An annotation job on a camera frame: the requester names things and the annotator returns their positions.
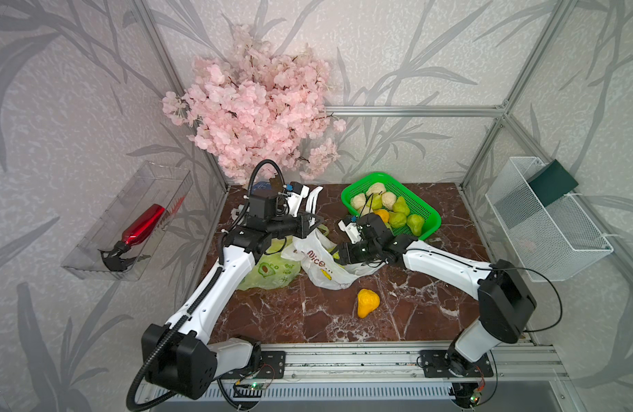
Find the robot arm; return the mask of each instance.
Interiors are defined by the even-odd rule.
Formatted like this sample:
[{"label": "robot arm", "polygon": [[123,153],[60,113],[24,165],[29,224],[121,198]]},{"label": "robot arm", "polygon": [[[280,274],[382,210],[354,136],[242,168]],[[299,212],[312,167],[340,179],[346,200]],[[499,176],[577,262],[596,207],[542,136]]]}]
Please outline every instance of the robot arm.
[{"label": "robot arm", "polygon": [[340,244],[337,262],[352,264],[381,260],[422,272],[479,301],[479,318],[462,331],[445,355],[444,368],[466,376],[488,350],[500,342],[515,343],[536,309],[536,300],[513,265],[477,262],[441,251],[409,235],[392,235],[375,214],[345,226],[351,243]]},{"label": "robot arm", "polygon": [[165,325],[149,325],[143,333],[144,364],[127,396],[131,411],[152,408],[166,399],[137,404],[134,398],[142,376],[170,390],[168,398],[181,393],[198,399],[211,382],[230,370],[242,370],[247,375],[260,369],[259,342],[236,337],[214,344],[209,340],[227,301],[270,247],[271,240],[286,236],[304,239],[323,222],[309,211],[298,210],[308,192],[307,186],[291,182],[286,193],[257,190],[247,197],[241,223],[219,242],[219,262]]}]

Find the plastic bag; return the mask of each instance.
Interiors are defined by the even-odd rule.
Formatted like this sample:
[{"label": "plastic bag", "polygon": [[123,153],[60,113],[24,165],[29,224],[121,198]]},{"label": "plastic bag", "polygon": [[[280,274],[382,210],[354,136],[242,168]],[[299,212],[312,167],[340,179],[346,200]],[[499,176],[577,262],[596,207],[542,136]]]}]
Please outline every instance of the plastic bag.
[{"label": "plastic bag", "polygon": [[[285,250],[292,246],[292,236],[287,237],[287,245]],[[266,253],[273,253],[280,250],[284,244],[284,239],[273,239],[271,247],[268,248]],[[290,284],[292,280],[298,276],[301,271],[301,263],[295,260],[285,259],[279,253],[264,254],[259,259],[259,262],[248,273],[241,283],[238,284],[237,289],[244,291],[251,287],[261,287],[262,289],[277,289],[278,287],[285,287]]]},{"label": "plastic bag", "polygon": [[335,246],[321,231],[315,230],[305,239],[294,239],[292,247],[282,251],[282,257],[300,260],[315,286],[332,290],[346,289],[358,277],[373,274],[384,265],[356,263],[342,266],[330,255]]}]

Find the blue object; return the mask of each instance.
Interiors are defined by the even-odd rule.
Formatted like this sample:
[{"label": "blue object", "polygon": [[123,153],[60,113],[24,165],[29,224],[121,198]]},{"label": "blue object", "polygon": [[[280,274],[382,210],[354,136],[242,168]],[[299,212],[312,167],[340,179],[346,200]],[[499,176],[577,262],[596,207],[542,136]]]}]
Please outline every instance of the blue object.
[{"label": "blue object", "polygon": [[257,190],[257,189],[269,191],[269,190],[271,190],[271,183],[270,182],[257,182],[252,187],[252,193],[255,193],[255,190]]}]

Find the white wire mesh basket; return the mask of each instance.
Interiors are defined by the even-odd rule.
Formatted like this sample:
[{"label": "white wire mesh basket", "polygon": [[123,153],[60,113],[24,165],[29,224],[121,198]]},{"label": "white wire mesh basket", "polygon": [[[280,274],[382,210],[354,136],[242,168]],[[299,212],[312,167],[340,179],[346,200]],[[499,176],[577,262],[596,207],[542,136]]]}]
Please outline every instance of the white wire mesh basket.
[{"label": "white wire mesh basket", "polygon": [[[539,158],[510,158],[486,199],[521,265],[552,281],[562,281],[614,248],[571,194],[543,207],[527,179],[545,166]],[[545,282],[541,276],[528,273],[533,282]]]}]

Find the green plastic bag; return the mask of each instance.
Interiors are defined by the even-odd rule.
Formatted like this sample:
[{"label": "green plastic bag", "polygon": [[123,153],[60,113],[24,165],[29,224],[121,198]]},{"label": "green plastic bag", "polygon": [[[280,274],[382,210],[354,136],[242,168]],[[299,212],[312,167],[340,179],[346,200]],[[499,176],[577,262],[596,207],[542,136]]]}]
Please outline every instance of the green plastic bag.
[{"label": "green plastic bag", "polygon": [[[287,237],[288,248],[293,242],[293,237]],[[271,247],[268,248],[266,253],[277,252],[282,248],[284,239],[273,239]],[[262,255],[259,262],[248,273],[241,283],[238,284],[237,289],[244,291],[251,287],[261,287],[262,289],[277,289],[278,287],[285,287],[290,284],[292,280],[298,276],[301,271],[301,263],[294,260],[282,259],[281,253],[275,253],[271,255]]]}]

